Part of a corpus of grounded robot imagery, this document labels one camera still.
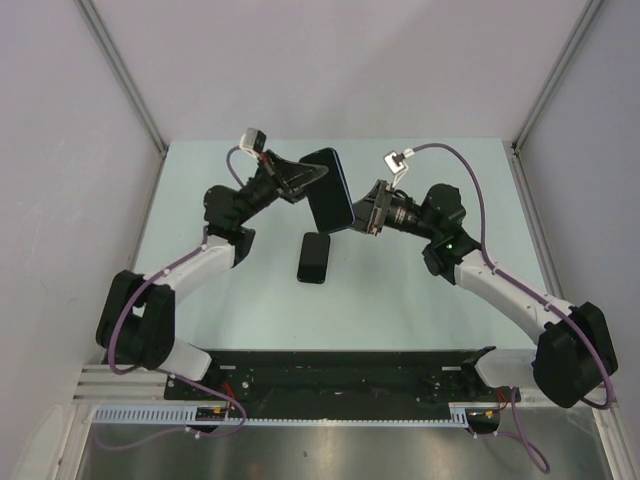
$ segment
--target metal floor panel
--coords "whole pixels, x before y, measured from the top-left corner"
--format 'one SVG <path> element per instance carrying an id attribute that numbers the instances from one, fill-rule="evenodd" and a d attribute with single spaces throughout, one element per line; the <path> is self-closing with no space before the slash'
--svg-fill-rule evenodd
<path id="1" fill-rule="evenodd" d="M 530 440 L 551 463 L 544 477 L 520 444 L 473 440 L 462 429 L 248 427 L 225 439 L 177 433 L 125 452 L 90 441 L 81 480 L 114 479 L 611 479 L 589 409 L 522 410 Z M 104 442 L 123 444 L 163 426 L 94 425 Z M 501 430 L 512 431 L 509 412 Z"/>

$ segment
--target white wall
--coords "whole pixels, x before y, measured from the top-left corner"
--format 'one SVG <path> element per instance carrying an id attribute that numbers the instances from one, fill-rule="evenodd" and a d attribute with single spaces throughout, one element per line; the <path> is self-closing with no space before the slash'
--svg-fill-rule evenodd
<path id="1" fill-rule="evenodd" d="M 566 296 L 607 315 L 640 445 L 640 3 L 609 2 L 523 157 Z"/>
<path id="2" fill-rule="evenodd" d="M 71 0 L 0 7 L 0 478 L 97 347 L 159 157 Z"/>
<path id="3" fill-rule="evenodd" d="M 170 139 L 512 139 L 586 0 L 96 0 Z"/>

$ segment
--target black joint housing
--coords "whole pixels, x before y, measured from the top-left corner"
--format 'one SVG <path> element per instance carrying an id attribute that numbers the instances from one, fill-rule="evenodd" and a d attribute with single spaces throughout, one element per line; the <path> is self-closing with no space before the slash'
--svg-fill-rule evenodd
<path id="1" fill-rule="evenodd" d="M 569 318 L 595 347 L 607 373 L 616 372 L 618 360 L 602 311 L 587 302 L 572 308 Z M 549 324 L 540 335 L 533 377 L 540 390 L 563 408 L 575 405 L 603 380 L 584 343 L 564 320 Z"/>
<path id="2" fill-rule="evenodd" d="M 471 238 L 462 227 L 458 227 L 454 231 L 434 236 L 422 251 L 422 257 L 431 275 L 441 275 L 451 285 L 455 285 L 455 266 L 460 265 L 466 255 L 479 249 L 480 243 Z"/>
<path id="3" fill-rule="evenodd" d="M 223 185 L 207 190 L 204 196 L 204 219 L 221 230 L 238 229 L 278 199 L 278 186 L 263 169 L 258 168 L 239 191 Z"/>
<path id="4" fill-rule="evenodd" d="M 425 212 L 425 223 L 443 231 L 462 225 L 467 214 L 462 206 L 460 190 L 443 183 L 429 189 L 421 208 Z"/>
<path id="5" fill-rule="evenodd" d="M 143 283 L 142 275 L 128 270 L 114 277 L 96 331 L 98 345 L 109 348 L 118 317 Z M 175 341 L 175 292 L 168 285 L 151 284 L 134 306 L 144 306 L 144 313 L 128 313 L 118 336 L 116 357 L 118 363 L 155 370 L 167 359 Z"/>
<path id="6" fill-rule="evenodd" d="M 256 236 L 256 231 L 251 228 L 238 227 L 236 230 L 224 230 L 217 228 L 215 225 L 207 226 L 207 235 L 215 235 L 216 237 L 224 238 L 229 244 L 235 247 L 235 254 L 233 259 L 233 266 L 238 265 L 244 260 L 253 245 L 253 239 Z"/>

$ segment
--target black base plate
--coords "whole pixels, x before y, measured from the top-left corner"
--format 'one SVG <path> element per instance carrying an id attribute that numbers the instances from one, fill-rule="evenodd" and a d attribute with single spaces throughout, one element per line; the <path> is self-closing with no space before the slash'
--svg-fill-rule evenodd
<path id="1" fill-rule="evenodd" d="M 202 383 L 221 392 L 228 383 L 254 419 L 445 420 L 449 402 L 497 404 L 473 367 L 489 350 L 215 350 Z M 213 399 L 179 381 L 167 384 L 164 398 Z"/>

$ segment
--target smartphone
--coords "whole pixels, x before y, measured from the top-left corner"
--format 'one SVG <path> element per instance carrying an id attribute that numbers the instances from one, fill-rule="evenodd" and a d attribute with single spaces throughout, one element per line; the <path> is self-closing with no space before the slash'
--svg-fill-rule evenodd
<path id="1" fill-rule="evenodd" d="M 323 165 L 329 169 L 325 176 L 306 189 L 318 232 L 333 233 L 353 225 L 356 217 L 338 152 L 323 148 L 301 158 L 300 163 Z"/>
<path id="2" fill-rule="evenodd" d="M 324 283 L 329 263 L 331 237 L 326 233 L 305 233 L 302 239 L 298 280 L 303 283 Z"/>

